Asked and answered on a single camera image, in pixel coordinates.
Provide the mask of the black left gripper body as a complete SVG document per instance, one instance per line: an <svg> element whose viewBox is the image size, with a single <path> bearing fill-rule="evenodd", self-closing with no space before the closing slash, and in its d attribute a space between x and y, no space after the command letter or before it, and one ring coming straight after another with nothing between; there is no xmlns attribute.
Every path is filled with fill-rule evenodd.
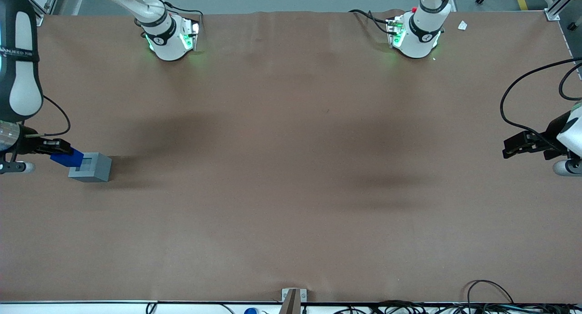
<svg viewBox="0 0 582 314"><path fill-rule="evenodd" d="M544 140L544 150L574 150L574 116L571 111L549 123Z"/></svg>

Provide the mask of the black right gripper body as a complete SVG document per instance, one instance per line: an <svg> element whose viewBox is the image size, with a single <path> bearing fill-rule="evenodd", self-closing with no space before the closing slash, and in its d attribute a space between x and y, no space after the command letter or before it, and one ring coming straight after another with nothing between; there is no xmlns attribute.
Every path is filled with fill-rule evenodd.
<svg viewBox="0 0 582 314"><path fill-rule="evenodd" d="M0 158L6 160L7 154L12 154L15 162L18 155L33 154L33 141L27 138L33 134L33 129L20 123L0 121Z"/></svg>

